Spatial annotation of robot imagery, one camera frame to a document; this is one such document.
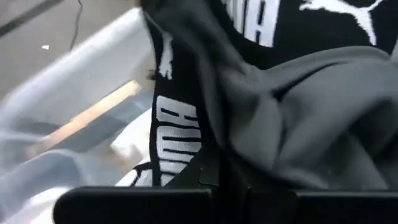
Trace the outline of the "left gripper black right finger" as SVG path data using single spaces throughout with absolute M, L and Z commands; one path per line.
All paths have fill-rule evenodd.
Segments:
M 397 224 L 397 192 L 254 189 L 249 195 L 247 222 Z

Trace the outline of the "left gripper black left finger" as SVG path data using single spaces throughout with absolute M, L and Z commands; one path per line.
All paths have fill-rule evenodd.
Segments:
M 202 149 L 165 187 L 79 187 L 53 209 L 58 224 L 216 223 L 220 154 Z

